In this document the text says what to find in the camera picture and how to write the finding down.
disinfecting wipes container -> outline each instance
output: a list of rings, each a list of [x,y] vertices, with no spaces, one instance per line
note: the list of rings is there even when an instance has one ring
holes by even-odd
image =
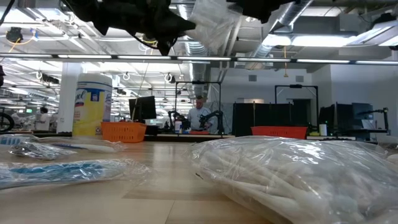
[[[112,79],[81,74],[75,95],[73,136],[102,138],[101,122],[111,120]]]

table surface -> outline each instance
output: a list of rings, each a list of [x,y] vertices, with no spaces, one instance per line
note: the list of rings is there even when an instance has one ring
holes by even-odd
[[[195,177],[181,155],[189,143],[142,142],[117,154],[79,153],[79,159],[131,158],[157,171],[150,181],[41,185],[0,190],[0,224],[270,224]],[[32,162],[0,154],[0,162]]]

bicycle wheel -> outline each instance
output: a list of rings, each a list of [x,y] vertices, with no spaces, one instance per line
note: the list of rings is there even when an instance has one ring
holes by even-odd
[[[0,112],[0,132],[10,131],[14,126],[14,119],[6,113]]]

red object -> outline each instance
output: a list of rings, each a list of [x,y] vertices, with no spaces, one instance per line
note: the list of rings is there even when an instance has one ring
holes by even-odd
[[[251,131],[255,136],[274,136],[295,139],[305,139],[307,135],[307,127],[260,126],[252,127]]]
[[[146,124],[131,122],[101,122],[102,138],[111,142],[142,142],[147,129]]]
[[[191,131],[189,134],[210,134],[208,131]]]

person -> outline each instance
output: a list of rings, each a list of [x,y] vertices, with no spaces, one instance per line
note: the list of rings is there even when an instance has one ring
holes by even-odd
[[[209,119],[205,124],[205,128],[200,127],[200,116],[206,116],[211,113],[208,108],[203,107],[205,99],[202,96],[198,96],[196,99],[197,106],[196,108],[190,109],[188,113],[188,120],[191,122],[192,131],[204,131],[210,129],[212,125],[214,125],[214,120]]]
[[[50,117],[47,114],[49,110],[45,108],[44,106],[40,108],[40,113],[42,115],[40,116],[40,119],[36,121],[36,130],[39,131],[48,131],[50,128]]]

